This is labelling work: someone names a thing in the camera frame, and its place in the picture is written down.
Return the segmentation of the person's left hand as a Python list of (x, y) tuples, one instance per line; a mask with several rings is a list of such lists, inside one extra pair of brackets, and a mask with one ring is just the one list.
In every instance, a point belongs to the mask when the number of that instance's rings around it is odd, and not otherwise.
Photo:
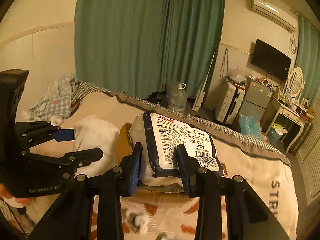
[(29, 205), (32, 202), (32, 198), (17, 198), (10, 194), (10, 192), (6, 189), (6, 187), (1, 184), (0, 185), (0, 192), (2, 199), (13, 199), (16, 203), (19, 203), (23, 206)]

